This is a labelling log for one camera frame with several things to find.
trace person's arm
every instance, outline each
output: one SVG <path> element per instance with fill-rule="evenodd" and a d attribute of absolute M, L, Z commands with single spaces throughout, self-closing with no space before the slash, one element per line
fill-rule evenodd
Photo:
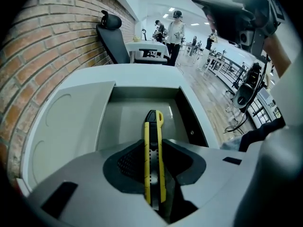
<path fill-rule="evenodd" d="M 181 38 L 184 38 L 184 36 L 185 36 L 185 24 L 183 25 L 183 27 L 182 27 L 182 31 L 181 31 L 181 34 L 180 34 L 180 36 L 181 36 Z"/>
<path fill-rule="evenodd" d="M 269 85 L 270 85 L 270 77 L 269 77 L 269 75 L 267 73 L 265 74 L 265 76 L 266 76 L 266 82 L 267 82 L 266 89 L 268 89 Z"/>
<path fill-rule="evenodd" d="M 217 37 L 215 35 L 210 37 L 211 40 L 214 41 L 214 43 L 218 43 Z"/>
<path fill-rule="evenodd" d="M 291 61 L 285 53 L 276 34 L 265 39 L 263 50 L 269 55 L 278 76 L 281 77 L 291 64 Z"/>
<path fill-rule="evenodd" d="M 159 30 L 155 33 L 155 35 L 161 34 L 164 30 L 164 25 L 160 25 Z"/>
<path fill-rule="evenodd" d="M 172 24 L 172 23 L 169 24 L 169 28 L 167 29 L 167 34 L 168 34 L 168 35 L 170 34 L 171 24 Z"/>

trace white table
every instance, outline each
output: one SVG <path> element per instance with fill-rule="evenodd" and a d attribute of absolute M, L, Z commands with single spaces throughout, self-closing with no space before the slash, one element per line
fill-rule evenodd
<path fill-rule="evenodd" d="M 167 46 L 157 41 L 142 40 L 140 42 L 127 42 L 125 47 L 128 53 L 132 51 L 139 51 L 139 49 L 155 49 L 157 52 L 161 53 L 162 58 L 164 55 L 170 57 Z"/>

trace black cable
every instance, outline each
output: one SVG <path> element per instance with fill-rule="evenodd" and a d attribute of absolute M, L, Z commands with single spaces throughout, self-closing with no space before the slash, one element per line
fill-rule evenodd
<path fill-rule="evenodd" d="M 249 101 L 247 102 L 247 104 L 245 106 L 246 108 L 245 108 L 243 117 L 246 115 L 248 107 L 251 105 L 251 103 L 253 102 L 253 100 L 255 99 L 255 97 L 256 97 L 256 95 L 257 95 L 257 93 L 259 91 L 259 87 L 261 86 L 261 84 L 263 82 L 263 79 L 264 79 L 264 76 L 265 76 L 266 67 L 267 67 L 267 62 L 264 65 L 264 70 L 262 72 L 262 75 L 261 75 L 261 78 L 260 78 L 260 80 L 258 82 L 258 85 L 255 87 L 255 90 L 252 93 L 252 96 L 250 97 Z M 235 126 L 229 126 L 229 127 L 225 128 L 224 133 L 233 132 L 233 131 L 239 129 L 246 122 L 246 120 L 247 120 L 247 116 L 246 116 L 246 119 L 244 120 L 244 122 L 242 122 L 242 123 L 240 122 L 240 124 L 238 126 L 235 125 Z"/>

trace machine compartment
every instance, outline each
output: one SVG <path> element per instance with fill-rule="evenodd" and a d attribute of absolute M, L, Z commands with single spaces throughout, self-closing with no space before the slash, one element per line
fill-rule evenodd
<path fill-rule="evenodd" d="M 97 150 L 144 139 L 144 119 L 150 110 L 163 113 L 163 139 L 207 147 L 182 88 L 115 86 L 104 113 Z"/>

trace metal railing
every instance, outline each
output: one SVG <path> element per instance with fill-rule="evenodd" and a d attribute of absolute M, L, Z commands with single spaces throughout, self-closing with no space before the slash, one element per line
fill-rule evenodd
<path fill-rule="evenodd" d="M 246 73 L 248 71 L 248 68 L 242 68 L 241 66 L 237 64 L 233 64 L 231 62 L 231 65 L 227 63 L 228 60 L 224 61 L 223 66 L 221 67 L 221 70 L 219 73 L 221 73 L 224 77 L 227 78 L 228 81 L 233 85 L 234 82 L 237 82 L 238 85 L 241 85 L 243 83 L 243 80 L 246 76 Z M 212 65 L 210 65 L 210 69 L 212 70 L 219 70 L 221 64 L 218 61 L 214 61 Z M 260 102 L 260 100 L 255 97 L 254 101 L 249 106 L 250 111 L 252 112 L 252 117 L 258 118 L 258 121 L 260 124 L 264 124 L 267 122 L 271 122 L 271 118 L 269 117 L 267 111 L 264 109 L 264 106 Z M 281 117 L 280 111 L 278 108 L 275 109 L 273 112 L 276 118 Z"/>

